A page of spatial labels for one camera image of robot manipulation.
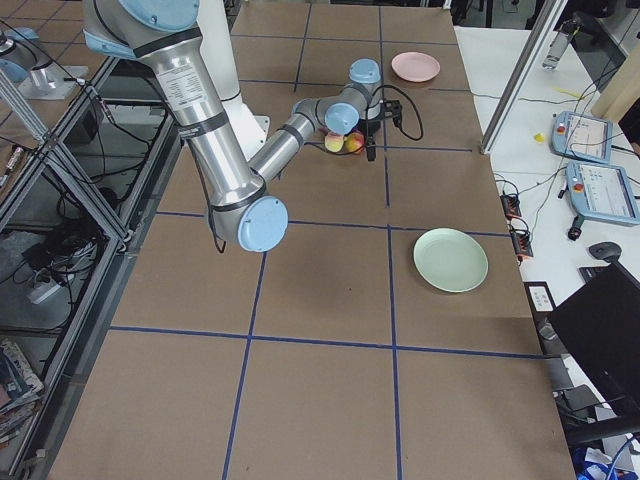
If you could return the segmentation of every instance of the white desk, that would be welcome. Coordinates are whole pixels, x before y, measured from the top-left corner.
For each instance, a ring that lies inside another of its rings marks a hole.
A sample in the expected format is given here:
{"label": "white desk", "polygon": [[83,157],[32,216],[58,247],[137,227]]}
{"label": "white desk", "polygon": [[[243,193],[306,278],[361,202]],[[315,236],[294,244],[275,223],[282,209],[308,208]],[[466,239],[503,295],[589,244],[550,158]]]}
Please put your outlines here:
{"label": "white desk", "polygon": [[[496,97],[502,94],[528,34],[528,31],[522,30],[456,27],[469,84],[474,94]],[[591,84],[591,78],[572,48],[567,49],[558,68],[552,71],[541,66],[546,53],[546,49],[543,49],[535,62],[519,94],[520,98],[554,102],[571,100],[573,97],[559,92],[557,88],[580,94]],[[483,131],[497,104],[497,99],[475,97]],[[585,101],[580,102],[577,111],[583,112],[585,105]],[[537,143],[533,137],[542,132],[548,138],[553,114],[573,110],[574,107],[573,102],[554,105],[518,100],[491,152],[494,172],[515,183],[520,190],[549,178],[561,166],[562,159],[551,153],[547,142]],[[617,126],[614,133],[621,133]],[[613,144],[631,148],[624,135],[615,137]],[[636,156],[614,151],[611,163],[622,165],[630,177],[640,180],[640,162]],[[520,268],[522,279],[546,281],[556,303],[561,303],[583,285],[578,267],[604,265],[604,262],[593,259],[587,248],[605,240],[614,241],[622,247],[620,261],[634,276],[640,278],[640,228],[586,221],[582,227],[582,236],[577,241],[567,238],[567,230],[575,213],[568,194],[561,200],[557,198],[564,181],[565,176],[561,172],[553,182],[549,199],[540,211],[532,245],[535,257],[523,262]],[[530,227],[533,227],[536,210],[547,195],[548,185],[526,192],[520,198],[523,218]],[[636,195],[640,193],[638,185],[634,184],[633,188]]]}

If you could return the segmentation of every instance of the blue cable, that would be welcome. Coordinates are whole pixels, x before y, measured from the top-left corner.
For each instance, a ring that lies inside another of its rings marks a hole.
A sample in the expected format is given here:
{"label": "blue cable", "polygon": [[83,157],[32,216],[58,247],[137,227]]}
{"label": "blue cable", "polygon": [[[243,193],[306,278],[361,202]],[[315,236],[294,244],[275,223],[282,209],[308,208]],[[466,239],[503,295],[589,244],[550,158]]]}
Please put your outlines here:
{"label": "blue cable", "polygon": [[634,435],[631,438],[629,438],[626,442],[624,442],[622,444],[620,449],[616,452],[616,454],[613,457],[613,460],[611,461],[611,467],[609,468],[609,471],[607,472],[607,476],[604,478],[604,480],[610,480],[611,479],[611,474],[613,473],[613,471],[616,468],[616,463],[618,462],[618,459],[620,458],[620,455],[622,455],[622,452],[624,452],[624,450],[629,445],[631,445],[631,442],[633,442],[636,439],[636,437],[637,437],[637,435]]}

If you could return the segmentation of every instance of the screen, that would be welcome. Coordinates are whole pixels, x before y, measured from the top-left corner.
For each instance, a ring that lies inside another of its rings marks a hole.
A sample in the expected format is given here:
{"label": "screen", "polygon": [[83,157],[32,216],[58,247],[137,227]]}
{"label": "screen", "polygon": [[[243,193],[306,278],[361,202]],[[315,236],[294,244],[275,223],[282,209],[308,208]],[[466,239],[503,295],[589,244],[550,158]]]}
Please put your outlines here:
{"label": "screen", "polygon": [[595,118],[571,115],[568,120],[569,150],[604,158],[607,141],[607,123]]}
{"label": "screen", "polygon": [[580,175],[589,210],[618,217],[634,217],[620,170],[581,164]]}
{"label": "screen", "polygon": [[640,283],[615,262],[549,314],[558,337],[617,415],[640,412]]}

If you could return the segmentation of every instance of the green plate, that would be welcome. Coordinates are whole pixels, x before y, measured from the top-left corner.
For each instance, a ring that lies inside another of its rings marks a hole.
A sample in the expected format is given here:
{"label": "green plate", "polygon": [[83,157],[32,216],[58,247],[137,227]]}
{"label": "green plate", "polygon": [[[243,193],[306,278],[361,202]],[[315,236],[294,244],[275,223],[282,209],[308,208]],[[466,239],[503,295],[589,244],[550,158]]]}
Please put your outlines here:
{"label": "green plate", "polygon": [[413,248],[413,261],[427,282],[446,292],[473,290],[489,271],[480,244],[451,228],[437,228],[422,235]]}

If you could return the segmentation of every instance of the pink plate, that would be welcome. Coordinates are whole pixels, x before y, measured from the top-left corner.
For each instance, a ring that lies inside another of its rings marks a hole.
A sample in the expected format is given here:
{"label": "pink plate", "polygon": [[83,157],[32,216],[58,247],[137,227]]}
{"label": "pink plate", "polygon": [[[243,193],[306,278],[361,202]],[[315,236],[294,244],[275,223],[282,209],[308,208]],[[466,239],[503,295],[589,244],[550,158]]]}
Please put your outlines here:
{"label": "pink plate", "polygon": [[440,64],[431,55],[420,52],[405,52],[391,60],[396,74],[410,82],[426,82],[440,73]]}

